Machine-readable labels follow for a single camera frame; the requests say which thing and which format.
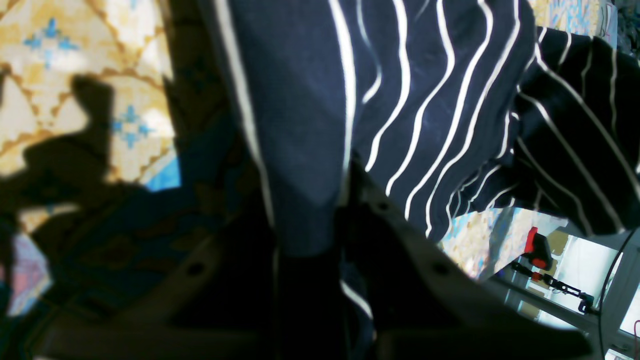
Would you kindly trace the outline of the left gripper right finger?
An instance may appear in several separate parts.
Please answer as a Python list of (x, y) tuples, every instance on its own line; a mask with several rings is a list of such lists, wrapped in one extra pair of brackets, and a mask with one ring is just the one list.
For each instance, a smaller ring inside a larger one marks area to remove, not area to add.
[(578, 330), (540, 325), (503, 305), (415, 230), (352, 161), (346, 207), (346, 262), (370, 305), (375, 338), (367, 360), (587, 360)]

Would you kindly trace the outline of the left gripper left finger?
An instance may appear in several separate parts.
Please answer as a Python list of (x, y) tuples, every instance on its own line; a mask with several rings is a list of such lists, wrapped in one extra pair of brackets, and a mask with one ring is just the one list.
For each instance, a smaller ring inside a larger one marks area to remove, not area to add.
[(37, 360), (272, 360), (274, 251), (261, 193), (139, 300), (104, 320), (64, 315)]

